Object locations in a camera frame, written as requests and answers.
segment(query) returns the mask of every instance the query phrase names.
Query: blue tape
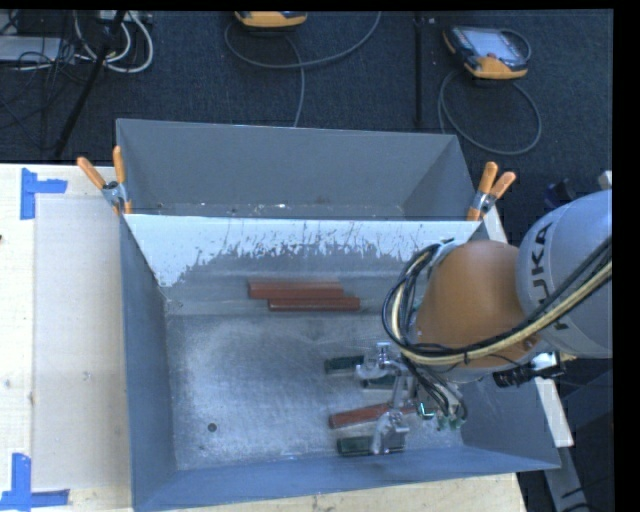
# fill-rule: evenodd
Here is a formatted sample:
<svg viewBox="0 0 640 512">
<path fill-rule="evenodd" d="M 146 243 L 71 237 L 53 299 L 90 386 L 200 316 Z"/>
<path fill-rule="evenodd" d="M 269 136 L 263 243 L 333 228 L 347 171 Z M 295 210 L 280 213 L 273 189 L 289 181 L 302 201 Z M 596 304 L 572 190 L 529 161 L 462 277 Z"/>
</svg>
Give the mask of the blue tape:
<svg viewBox="0 0 640 512">
<path fill-rule="evenodd" d="M 21 453 L 12 455 L 11 490 L 0 496 L 0 510 L 30 512 L 33 507 L 66 505 L 69 489 L 64 491 L 31 492 L 31 459 Z"/>
<path fill-rule="evenodd" d="M 67 190 L 65 180 L 38 181 L 38 175 L 22 168 L 22 193 L 20 201 L 20 219 L 33 219 L 36 216 L 36 194 L 64 194 Z"/>
</svg>

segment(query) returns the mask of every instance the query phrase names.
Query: bin floor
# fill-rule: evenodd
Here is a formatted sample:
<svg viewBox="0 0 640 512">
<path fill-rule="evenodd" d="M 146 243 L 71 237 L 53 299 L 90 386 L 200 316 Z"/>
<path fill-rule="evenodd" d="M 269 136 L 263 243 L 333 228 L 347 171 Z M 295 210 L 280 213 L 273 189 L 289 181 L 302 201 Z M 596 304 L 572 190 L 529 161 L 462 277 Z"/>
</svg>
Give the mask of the bin floor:
<svg viewBox="0 0 640 512">
<path fill-rule="evenodd" d="M 178 468 L 336 455 L 329 415 L 387 401 L 352 376 L 327 375 L 326 359 L 387 340 L 378 315 L 274 313 L 168 316 L 167 345 Z M 457 431 L 408 417 L 407 450 L 462 444 Z"/>
</svg>

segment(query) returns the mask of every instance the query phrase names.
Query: brown wooden stick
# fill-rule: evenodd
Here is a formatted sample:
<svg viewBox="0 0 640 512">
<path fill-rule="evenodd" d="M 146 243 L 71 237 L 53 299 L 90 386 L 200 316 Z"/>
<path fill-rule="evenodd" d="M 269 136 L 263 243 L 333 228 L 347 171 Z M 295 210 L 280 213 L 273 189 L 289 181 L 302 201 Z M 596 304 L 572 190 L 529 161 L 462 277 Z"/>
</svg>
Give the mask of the brown wooden stick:
<svg viewBox="0 0 640 512">
<path fill-rule="evenodd" d="M 357 425 L 368 421 L 375 421 L 390 409 L 389 404 L 376 404 L 351 411 L 339 412 L 329 416 L 329 428 L 341 428 L 349 425 Z M 403 414 L 415 412 L 413 405 L 400 408 Z"/>
<path fill-rule="evenodd" d="M 249 279 L 252 299 L 331 299 L 344 296 L 339 281 Z"/>
<path fill-rule="evenodd" d="M 91 180 L 91 183 L 93 183 L 97 188 L 102 190 L 105 187 L 107 182 L 89 160 L 83 156 L 79 156 L 76 163 L 87 175 L 87 178 Z"/>
<path fill-rule="evenodd" d="M 358 297 L 331 299 L 269 299 L 269 311 L 358 311 Z"/>
</svg>

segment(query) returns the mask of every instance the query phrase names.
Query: wooden block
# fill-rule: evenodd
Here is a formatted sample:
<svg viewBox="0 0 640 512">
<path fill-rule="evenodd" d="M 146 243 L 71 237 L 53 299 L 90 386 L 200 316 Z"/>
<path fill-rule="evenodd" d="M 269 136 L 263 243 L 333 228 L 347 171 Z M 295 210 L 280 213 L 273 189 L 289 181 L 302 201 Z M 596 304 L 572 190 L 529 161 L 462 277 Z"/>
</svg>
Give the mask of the wooden block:
<svg viewBox="0 0 640 512">
<path fill-rule="evenodd" d="M 358 297 L 331 299 L 269 299 L 269 311 L 358 311 Z"/>
<path fill-rule="evenodd" d="M 331 299 L 344 296 L 340 281 L 249 279 L 252 299 Z"/>
<path fill-rule="evenodd" d="M 358 425 L 368 421 L 376 421 L 380 416 L 389 410 L 388 404 L 376 404 L 352 411 L 339 412 L 329 416 L 329 428 L 341 428 L 349 425 Z M 403 414 L 415 412 L 415 406 L 401 407 Z"/>
</svg>

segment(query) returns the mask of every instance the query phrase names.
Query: gray bin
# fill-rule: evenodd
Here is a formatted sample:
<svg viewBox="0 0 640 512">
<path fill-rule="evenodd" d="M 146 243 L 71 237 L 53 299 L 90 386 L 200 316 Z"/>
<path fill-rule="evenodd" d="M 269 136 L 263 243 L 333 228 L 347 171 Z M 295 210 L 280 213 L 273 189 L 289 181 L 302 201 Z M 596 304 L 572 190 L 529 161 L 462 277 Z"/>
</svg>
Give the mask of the gray bin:
<svg viewBox="0 0 640 512">
<path fill-rule="evenodd" d="M 386 339 L 411 254 L 486 238 L 450 135 L 121 119 L 134 212 L 121 220 L 136 510 L 542 470 L 560 464 L 535 384 L 462 388 L 456 431 L 412 418 L 404 452 L 345 458 L 330 414 L 389 398 L 327 358 Z M 270 312 L 247 279 L 339 279 L 356 312 Z"/>
</svg>

